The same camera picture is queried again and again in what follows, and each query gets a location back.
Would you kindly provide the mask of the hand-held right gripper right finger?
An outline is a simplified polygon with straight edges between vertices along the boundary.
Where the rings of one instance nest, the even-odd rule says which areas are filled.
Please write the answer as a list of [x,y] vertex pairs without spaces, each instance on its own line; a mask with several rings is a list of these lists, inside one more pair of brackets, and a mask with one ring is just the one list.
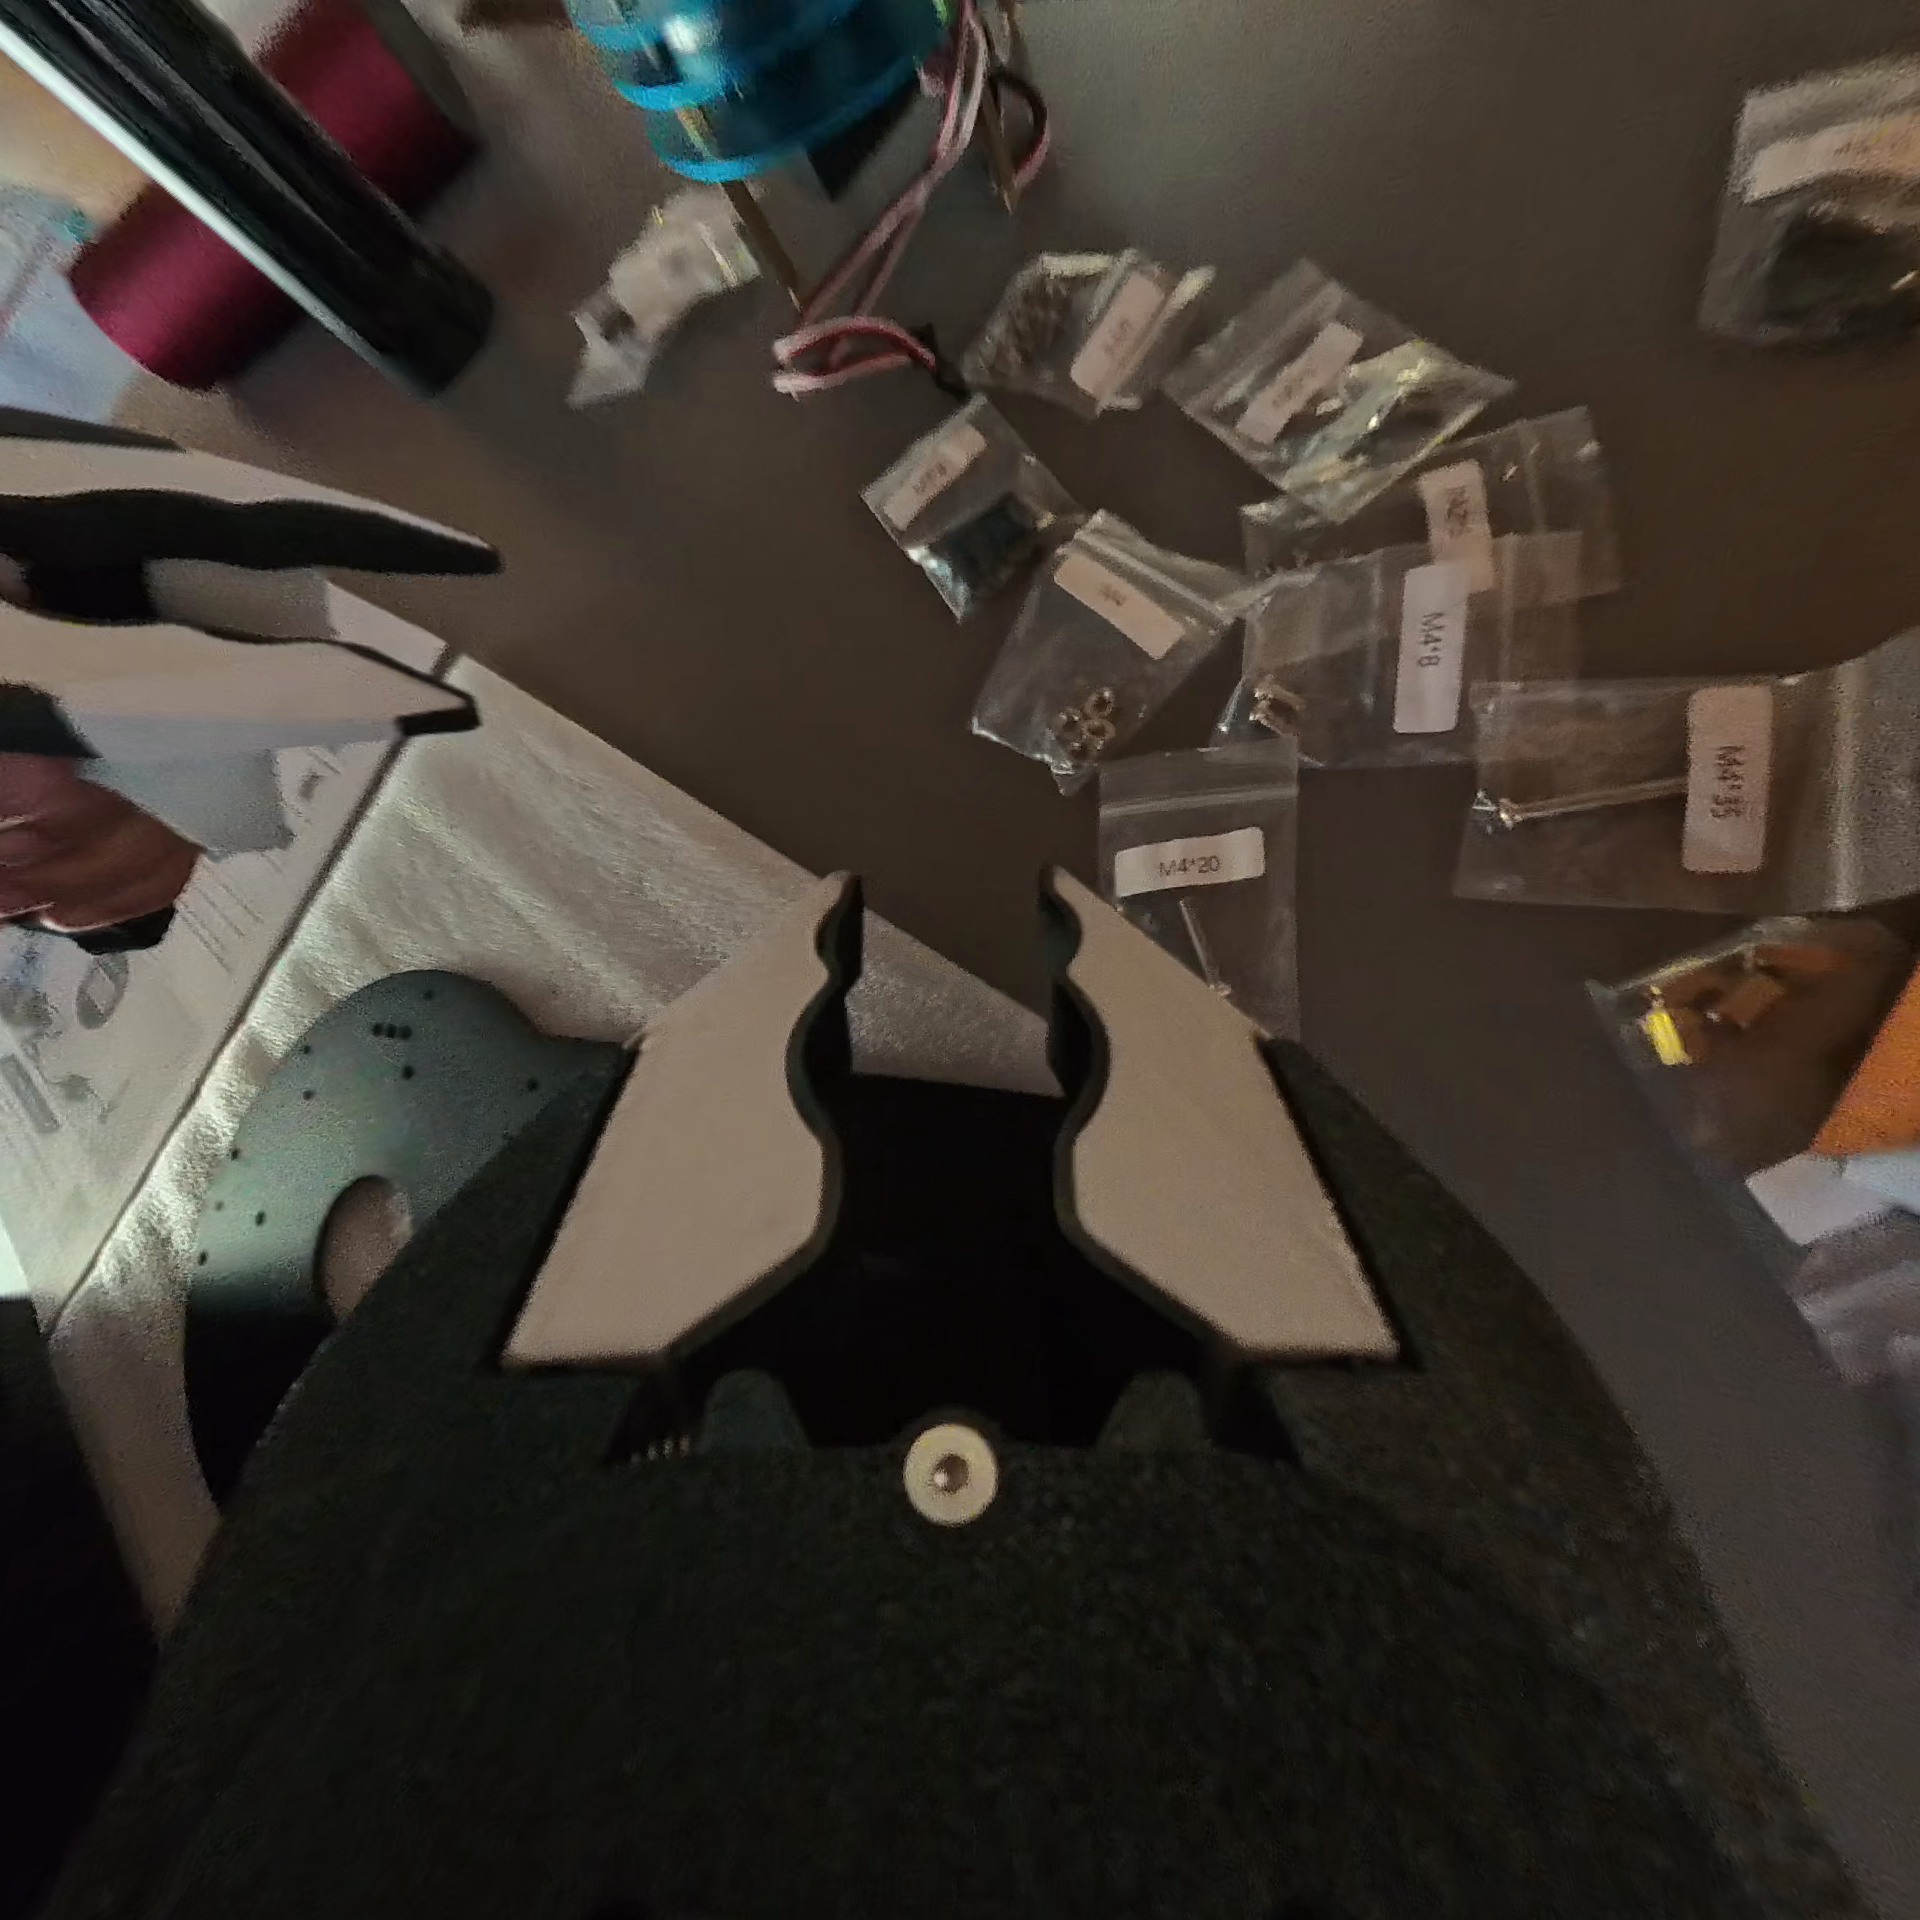
[[1039,911],[1068,1239],[1236,1362],[1398,1359],[1261,1025],[1068,870]]

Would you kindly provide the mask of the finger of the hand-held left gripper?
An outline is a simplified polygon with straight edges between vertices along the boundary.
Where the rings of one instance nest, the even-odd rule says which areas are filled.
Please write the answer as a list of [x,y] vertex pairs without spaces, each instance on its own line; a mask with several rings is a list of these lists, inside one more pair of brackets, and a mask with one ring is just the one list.
[[5,596],[155,618],[171,571],[490,577],[490,540],[389,501],[44,412],[2,418]]
[[464,734],[475,699],[350,635],[7,622],[5,754],[57,756],[210,857],[280,852],[285,756]]

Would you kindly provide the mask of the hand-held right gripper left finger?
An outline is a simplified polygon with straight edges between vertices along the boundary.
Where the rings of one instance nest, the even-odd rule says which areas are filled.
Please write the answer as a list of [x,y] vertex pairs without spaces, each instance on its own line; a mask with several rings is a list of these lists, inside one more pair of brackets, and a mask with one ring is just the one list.
[[636,1043],[503,1344],[511,1372],[683,1362],[812,1268],[846,1197],[856,876],[816,880]]

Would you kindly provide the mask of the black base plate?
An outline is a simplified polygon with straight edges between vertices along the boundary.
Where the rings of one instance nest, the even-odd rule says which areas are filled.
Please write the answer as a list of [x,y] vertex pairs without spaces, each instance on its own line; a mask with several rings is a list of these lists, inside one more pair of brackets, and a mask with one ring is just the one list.
[[[614,1043],[543,1033],[453,972],[383,978],[291,1043],[216,1166],[188,1260],[185,1394],[218,1507],[348,1316],[321,1272],[339,1200],[385,1181],[423,1230],[562,1091],[611,1091],[616,1064]],[[1207,1373],[1208,1339],[1062,1228],[1060,1097],[852,1072],[828,1115],[851,1186],[825,1255],[673,1358],[636,1442],[690,1431],[723,1378],[760,1372],[818,1445],[876,1445],[949,1407],[1088,1445],[1136,1378]]]

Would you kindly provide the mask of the white instruction booklet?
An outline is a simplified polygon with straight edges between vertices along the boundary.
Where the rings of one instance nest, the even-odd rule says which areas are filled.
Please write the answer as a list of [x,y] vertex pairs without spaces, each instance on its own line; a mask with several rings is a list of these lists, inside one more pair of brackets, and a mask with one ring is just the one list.
[[182,691],[107,719],[100,781],[202,852],[156,944],[5,926],[5,1297],[61,1306],[285,947],[401,739],[262,727]]

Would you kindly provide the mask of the blue toy robot arm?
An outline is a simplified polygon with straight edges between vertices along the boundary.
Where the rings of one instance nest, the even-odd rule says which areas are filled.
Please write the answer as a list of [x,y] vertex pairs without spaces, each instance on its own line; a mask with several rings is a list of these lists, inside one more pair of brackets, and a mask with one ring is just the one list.
[[[733,218],[803,324],[878,314],[928,203],[973,147],[996,57],[979,3],[566,1],[565,18],[638,112],[652,154]],[[805,172],[837,199],[927,99],[937,120],[921,170],[807,279],[758,181]]]

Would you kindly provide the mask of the person's left hand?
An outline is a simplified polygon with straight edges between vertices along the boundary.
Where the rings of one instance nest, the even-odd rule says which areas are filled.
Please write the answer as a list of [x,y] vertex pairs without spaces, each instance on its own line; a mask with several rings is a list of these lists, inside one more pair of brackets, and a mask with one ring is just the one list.
[[2,924],[82,950],[156,947],[205,850],[66,756],[2,754]]

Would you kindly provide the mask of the red metal tube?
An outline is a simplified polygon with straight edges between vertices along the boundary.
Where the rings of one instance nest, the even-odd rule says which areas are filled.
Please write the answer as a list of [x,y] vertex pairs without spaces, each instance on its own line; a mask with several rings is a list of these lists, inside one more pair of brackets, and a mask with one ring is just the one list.
[[[246,51],[413,219],[479,156],[468,93],[408,3],[277,3]],[[299,299],[158,186],[87,242],[66,282],[113,345],[194,392],[253,370],[309,321]]]

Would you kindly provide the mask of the black metal tube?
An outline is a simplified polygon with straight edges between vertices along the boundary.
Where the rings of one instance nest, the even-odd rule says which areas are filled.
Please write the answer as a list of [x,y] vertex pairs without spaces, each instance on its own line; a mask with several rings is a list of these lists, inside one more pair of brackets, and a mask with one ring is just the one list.
[[488,289],[233,31],[187,1],[7,1],[5,54],[364,361],[420,398],[487,343]]

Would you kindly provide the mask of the group of small parts bags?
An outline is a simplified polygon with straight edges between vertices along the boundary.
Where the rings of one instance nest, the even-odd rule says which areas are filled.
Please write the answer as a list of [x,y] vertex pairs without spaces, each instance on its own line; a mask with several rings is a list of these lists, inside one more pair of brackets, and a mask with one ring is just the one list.
[[[1792,674],[1605,675],[1580,622],[1621,587],[1580,408],[1478,438],[1509,383],[1309,260],[1188,343],[1214,272],[1136,248],[1039,252],[956,370],[876,317],[837,341],[958,398],[862,510],[949,612],[996,628],[968,731],[1100,796],[1100,885],[1229,1001],[1290,1033],[1300,769],[1466,763],[1466,900],[1826,914],[1917,893],[1917,632]],[[1213,564],[1065,489],[996,399],[1131,419],[1154,394],[1239,447],[1272,497]]]

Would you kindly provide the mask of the silver antistatic bag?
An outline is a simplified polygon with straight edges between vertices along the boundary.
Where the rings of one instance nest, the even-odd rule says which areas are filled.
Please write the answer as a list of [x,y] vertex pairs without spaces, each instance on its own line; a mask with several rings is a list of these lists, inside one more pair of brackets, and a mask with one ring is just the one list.
[[1585,994],[1668,1139],[1741,1181],[1813,1146],[1914,962],[1914,944],[1871,917],[1783,915],[1591,978]]

